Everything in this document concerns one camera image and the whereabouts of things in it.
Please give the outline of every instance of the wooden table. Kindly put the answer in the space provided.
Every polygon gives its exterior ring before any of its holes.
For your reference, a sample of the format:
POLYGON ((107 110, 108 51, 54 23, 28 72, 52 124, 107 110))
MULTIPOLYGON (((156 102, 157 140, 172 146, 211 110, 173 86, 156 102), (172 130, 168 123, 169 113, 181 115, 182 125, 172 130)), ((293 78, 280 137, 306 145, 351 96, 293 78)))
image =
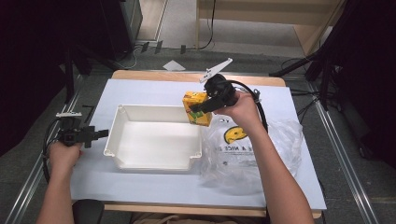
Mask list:
MULTIPOLYGON (((112 79, 133 79, 133 80, 153 80, 153 81, 180 81, 180 82, 198 82, 199 78, 203 74, 197 73, 179 73, 179 72, 148 72, 148 71, 116 71, 112 79)), ((248 85, 263 85, 263 86, 276 86, 285 87, 285 81, 279 77, 241 77, 241 76, 225 76, 227 79, 238 80, 248 85)), ((94 146, 87 150, 84 154, 85 158, 90 157, 89 153, 95 151, 94 146)), ((72 187, 76 190, 86 189, 89 186, 84 185, 81 180, 81 174, 78 170, 75 170, 74 178, 76 184, 72 187)), ((198 214, 198 215, 214 215, 214 216, 243 216, 243 217, 265 217, 265 210, 256 207, 234 207, 234 206, 201 206, 201 205, 190 205, 190 204, 157 204, 157 203, 121 203, 121 202, 109 202, 105 200, 106 210, 118 210, 118 211, 133 211, 133 212, 152 212, 152 213, 169 213, 169 214, 198 214)), ((321 215, 320 210, 312 210, 314 218, 318 218, 321 215)))
MULTIPOLYGON (((294 24, 305 55, 311 54, 327 28, 336 23, 345 0, 217 0, 215 20, 294 24)), ((213 0, 197 0, 195 47, 200 19, 211 19, 213 0)))

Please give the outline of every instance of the clear plastic bag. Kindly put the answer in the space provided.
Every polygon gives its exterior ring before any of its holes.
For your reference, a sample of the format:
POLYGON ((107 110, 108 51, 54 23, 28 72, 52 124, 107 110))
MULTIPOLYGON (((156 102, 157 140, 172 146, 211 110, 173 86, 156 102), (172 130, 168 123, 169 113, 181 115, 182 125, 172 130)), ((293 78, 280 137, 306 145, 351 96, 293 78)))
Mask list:
MULTIPOLYGON (((303 127, 294 120, 268 121, 268 133, 280 158, 293 176, 301 163, 303 127)), ((262 191, 262 182, 249 138, 233 119, 216 115, 202 129, 205 185, 232 194, 262 191)))

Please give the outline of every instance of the yellow box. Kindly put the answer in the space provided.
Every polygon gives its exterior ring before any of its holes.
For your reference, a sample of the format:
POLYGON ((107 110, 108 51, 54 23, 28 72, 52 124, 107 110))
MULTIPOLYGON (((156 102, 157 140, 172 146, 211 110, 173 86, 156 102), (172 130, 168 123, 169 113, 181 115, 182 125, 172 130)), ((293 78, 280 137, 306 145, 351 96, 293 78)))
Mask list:
POLYGON ((209 126, 210 121, 212 120, 212 113, 205 113, 200 111, 197 113, 193 113, 190 109, 191 105, 197 105, 203 103, 207 100, 206 92, 198 92, 198 91, 186 91, 183 97, 183 105, 186 109, 187 117, 189 118, 190 124, 197 124, 201 126, 209 126))

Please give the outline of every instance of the person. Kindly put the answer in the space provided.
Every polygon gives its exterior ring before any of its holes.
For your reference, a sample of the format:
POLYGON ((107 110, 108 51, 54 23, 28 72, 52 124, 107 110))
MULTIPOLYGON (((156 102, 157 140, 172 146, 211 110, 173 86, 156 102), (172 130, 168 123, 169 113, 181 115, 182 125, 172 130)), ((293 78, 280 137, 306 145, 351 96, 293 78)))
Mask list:
MULTIPOLYGON (((250 94, 237 91, 237 102, 214 111, 230 116, 250 138, 272 223, 314 223, 303 191, 280 159, 250 94)), ((73 223, 70 177, 80 146, 50 147, 52 178, 37 223, 73 223)))

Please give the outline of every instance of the forearm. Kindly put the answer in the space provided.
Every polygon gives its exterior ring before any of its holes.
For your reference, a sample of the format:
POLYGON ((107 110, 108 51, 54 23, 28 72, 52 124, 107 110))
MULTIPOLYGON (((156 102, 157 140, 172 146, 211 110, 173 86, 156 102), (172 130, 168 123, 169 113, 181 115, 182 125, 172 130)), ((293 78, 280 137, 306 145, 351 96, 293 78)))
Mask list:
POLYGON ((74 223, 70 178, 71 174, 52 173, 36 223, 74 223))
POLYGON ((259 166, 271 219, 274 223, 313 223, 308 201, 280 159, 267 132, 260 125, 248 135, 259 166))

